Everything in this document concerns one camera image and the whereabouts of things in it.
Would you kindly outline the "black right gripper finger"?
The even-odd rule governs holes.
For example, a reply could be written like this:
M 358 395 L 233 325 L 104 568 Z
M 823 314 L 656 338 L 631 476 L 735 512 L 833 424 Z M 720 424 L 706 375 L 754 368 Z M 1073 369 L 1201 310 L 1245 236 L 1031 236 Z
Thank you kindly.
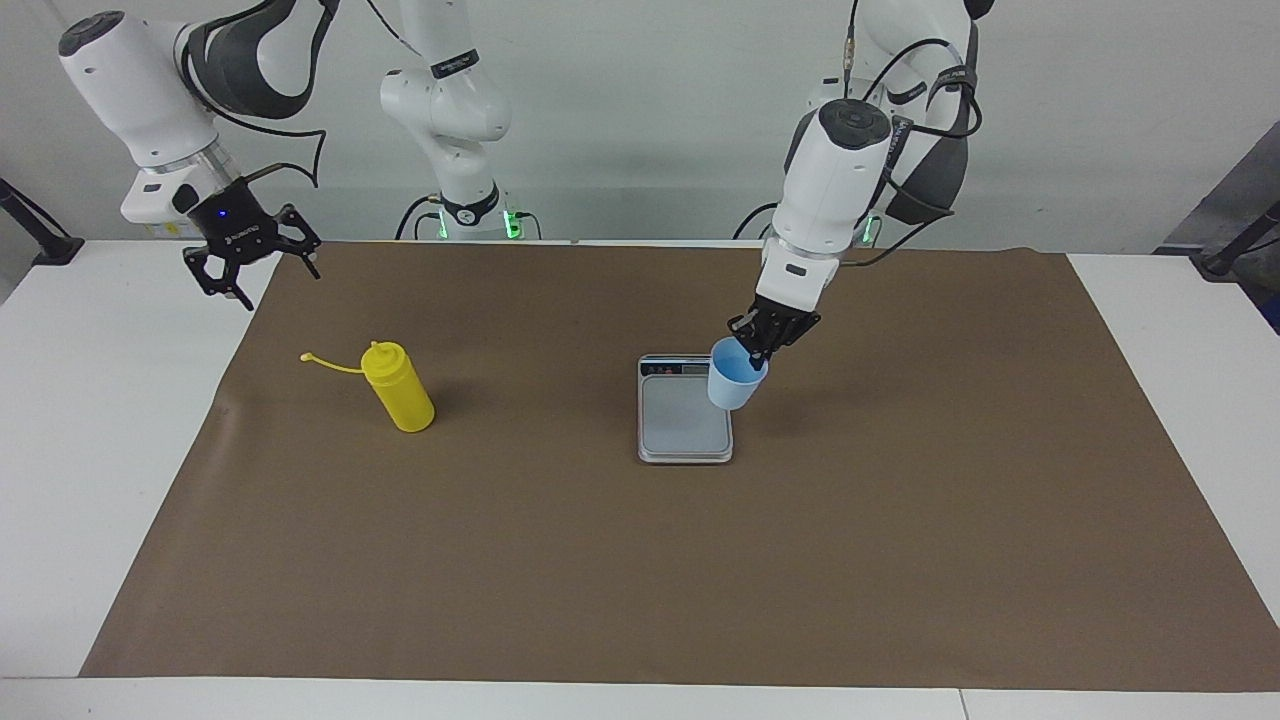
M 198 287 L 207 296 L 224 296 L 238 301 L 244 310 L 252 311 L 253 302 L 241 288 L 238 277 L 241 265 L 211 252 L 207 245 L 183 249 L 183 263 Z
M 315 255 L 321 240 L 293 204 L 284 204 L 273 217 L 276 224 L 275 250 L 297 256 L 315 281 L 321 274 L 315 265 Z

